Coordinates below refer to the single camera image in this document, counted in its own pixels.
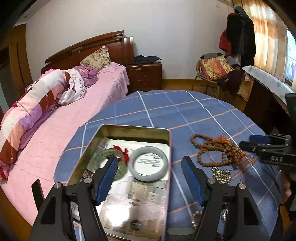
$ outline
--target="metal tray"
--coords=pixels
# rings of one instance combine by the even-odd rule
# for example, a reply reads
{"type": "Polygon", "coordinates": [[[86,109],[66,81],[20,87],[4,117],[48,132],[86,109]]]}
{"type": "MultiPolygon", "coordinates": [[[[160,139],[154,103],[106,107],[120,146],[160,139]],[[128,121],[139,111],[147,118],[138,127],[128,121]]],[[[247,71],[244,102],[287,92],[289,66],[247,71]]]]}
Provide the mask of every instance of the metal tray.
{"type": "MultiPolygon", "coordinates": [[[[165,238],[165,227],[166,227],[166,218],[167,218],[167,210],[168,210],[168,198],[169,198],[169,190],[170,190],[170,163],[171,163],[171,134],[168,129],[162,128],[152,128],[152,127],[140,127],[140,126],[121,126],[121,125],[110,125],[103,124],[99,127],[97,132],[94,134],[92,140],[88,144],[85,149],[83,155],[79,159],[76,164],[72,174],[68,180],[67,185],[72,185],[79,183],[81,177],[86,169],[90,159],[92,158],[94,152],[96,151],[98,145],[101,143],[103,138],[117,139],[117,140],[125,140],[125,141],[136,141],[136,142],[150,142],[150,143],[163,143],[167,144],[170,148],[169,154],[169,170],[168,170],[168,183],[167,183],[167,195],[166,195],[166,204],[165,204],[165,215],[164,215],[164,224],[163,224],[163,232],[161,235],[161,240],[165,238]]],[[[73,210],[73,217],[77,217],[77,213],[73,210]]],[[[109,229],[105,229],[107,235],[109,235],[112,239],[120,239],[120,240],[133,240],[133,241],[143,241],[143,240],[153,240],[147,238],[140,238],[136,236],[130,235],[117,235],[116,232],[112,232],[109,229]]]]}

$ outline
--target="red tassel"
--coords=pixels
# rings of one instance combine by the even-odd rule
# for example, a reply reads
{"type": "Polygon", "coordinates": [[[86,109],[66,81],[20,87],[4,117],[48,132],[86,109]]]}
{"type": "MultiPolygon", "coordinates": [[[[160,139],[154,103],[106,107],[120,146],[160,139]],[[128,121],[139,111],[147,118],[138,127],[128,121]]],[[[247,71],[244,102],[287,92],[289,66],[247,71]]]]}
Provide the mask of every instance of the red tassel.
{"type": "Polygon", "coordinates": [[[124,152],[123,152],[122,149],[119,146],[113,146],[113,148],[116,149],[116,150],[119,150],[123,154],[124,159],[126,161],[126,164],[128,164],[128,161],[129,161],[128,149],[125,148],[124,152]]]}
{"type": "Polygon", "coordinates": [[[2,179],[4,179],[4,180],[6,180],[7,179],[7,176],[4,174],[4,171],[3,171],[3,169],[0,167],[0,177],[2,178],[2,179]]]}

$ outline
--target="wooden wardrobe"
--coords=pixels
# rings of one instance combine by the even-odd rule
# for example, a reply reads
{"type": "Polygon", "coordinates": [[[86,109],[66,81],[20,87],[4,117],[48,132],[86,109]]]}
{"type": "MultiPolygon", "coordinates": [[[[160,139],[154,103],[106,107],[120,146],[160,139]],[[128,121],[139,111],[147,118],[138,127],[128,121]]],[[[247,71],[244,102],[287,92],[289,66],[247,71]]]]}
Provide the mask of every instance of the wooden wardrobe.
{"type": "Polygon", "coordinates": [[[26,51],[26,24],[22,24],[13,27],[0,46],[0,105],[4,113],[31,83],[26,51]]]}

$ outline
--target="hanging clothes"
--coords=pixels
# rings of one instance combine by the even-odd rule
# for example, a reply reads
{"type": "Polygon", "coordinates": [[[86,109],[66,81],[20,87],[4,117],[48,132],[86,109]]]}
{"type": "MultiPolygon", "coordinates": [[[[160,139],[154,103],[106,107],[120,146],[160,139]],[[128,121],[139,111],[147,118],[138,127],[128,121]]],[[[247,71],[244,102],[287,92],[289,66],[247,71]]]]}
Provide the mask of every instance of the hanging clothes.
{"type": "Polygon", "coordinates": [[[227,55],[231,55],[231,43],[226,37],[226,30],[221,34],[219,48],[226,52],[227,55]]]}
{"type": "Polygon", "coordinates": [[[256,54],[255,31],[253,21],[241,6],[227,17],[226,37],[231,43],[231,55],[240,55],[242,67],[254,65],[256,54]]]}

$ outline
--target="blue gripper pad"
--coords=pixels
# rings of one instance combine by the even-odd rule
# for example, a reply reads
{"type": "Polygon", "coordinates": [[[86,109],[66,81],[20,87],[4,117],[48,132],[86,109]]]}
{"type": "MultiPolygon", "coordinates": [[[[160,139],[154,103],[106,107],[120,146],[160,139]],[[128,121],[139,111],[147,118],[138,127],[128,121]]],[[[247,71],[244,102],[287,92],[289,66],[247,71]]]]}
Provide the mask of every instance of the blue gripper pad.
{"type": "Polygon", "coordinates": [[[270,143],[270,137],[268,136],[261,136],[261,135],[250,135],[249,137],[250,142],[254,142],[256,144],[264,144],[267,145],[270,143]]]}
{"type": "Polygon", "coordinates": [[[98,195],[96,197],[97,206],[99,206],[101,202],[106,200],[117,170],[118,170],[118,160],[116,157],[114,157],[110,166],[105,172],[102,181],[98,186],[98,195]]]}
{"type": "Polygon", "coordinates": [[[186,182],[188,184],[188,187],[190,189],[190,192],[193,196],[194,201],[198,202],[198,204],[200,206],[203,206],[205,203],[204,197],[203,197],[203,190],[202,190],[202,185],[201,183],[198,181],[195,173],[194,173],[194,169],[197,169],[195,166],[193,167],[192,165],[193,162],[191,161],[191,165],[188,163],[187,159],[189,158],[189,156],[185,156],[182,158],[181,161],[181,169],[183,172],[183,175],[186,179],[186,182]]]}

